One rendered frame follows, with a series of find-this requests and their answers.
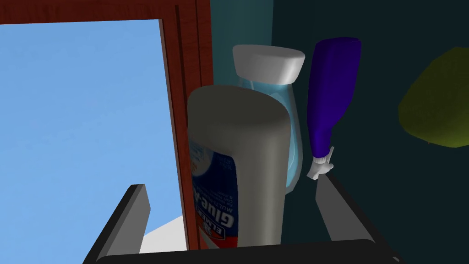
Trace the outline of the purple spray bottle white nozzle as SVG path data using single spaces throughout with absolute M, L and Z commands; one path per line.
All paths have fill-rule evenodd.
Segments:
M 315 45 L 306 109 L 313 158 L 307 176 L 313 180 L 333 168 L 332 129 L 353 98 L 361 51 L 362 42 L 352 37 L 329 38 Z

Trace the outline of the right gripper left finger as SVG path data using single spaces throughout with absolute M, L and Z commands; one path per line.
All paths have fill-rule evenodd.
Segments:
M 140 252 L 150 210 L 145 185 L 130 185 L 82 264 L 130 264 Z

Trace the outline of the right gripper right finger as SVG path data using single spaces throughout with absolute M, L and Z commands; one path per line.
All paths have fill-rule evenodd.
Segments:
M 366 239 L 389 250 L 384 236 L 332 174 L 319 176 L 316 203 L 332 241 Z

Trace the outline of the clear blue bottle white cap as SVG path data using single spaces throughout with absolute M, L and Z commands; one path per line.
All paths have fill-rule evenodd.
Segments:
M 292 84 L 305 61 L 301 51 L 269 45 L 239 44 L 232 49 L 239 86 L 267 94 L 289 113 L 291 138 L 286 193 L 293 191 L 302 168 L 303 147 Z

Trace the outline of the olive green rounded object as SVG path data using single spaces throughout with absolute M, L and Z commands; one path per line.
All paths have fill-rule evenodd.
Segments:
M 398 105 L 400 126 L 429 143 L 469 146 L 469 47 L 431 61 Z

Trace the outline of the red-brown framed window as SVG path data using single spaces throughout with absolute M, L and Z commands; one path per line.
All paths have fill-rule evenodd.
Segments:
M 0 264 L 82 264 L 123 193 L 185 240 L 210 0 L 0 0 Z

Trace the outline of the grey glue bottle blue label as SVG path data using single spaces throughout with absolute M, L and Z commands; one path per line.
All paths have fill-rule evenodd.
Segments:
M 187 100 L 191 177 L 208 249 L 281 242 L 290 118 L 276 99 L 204 86 Z

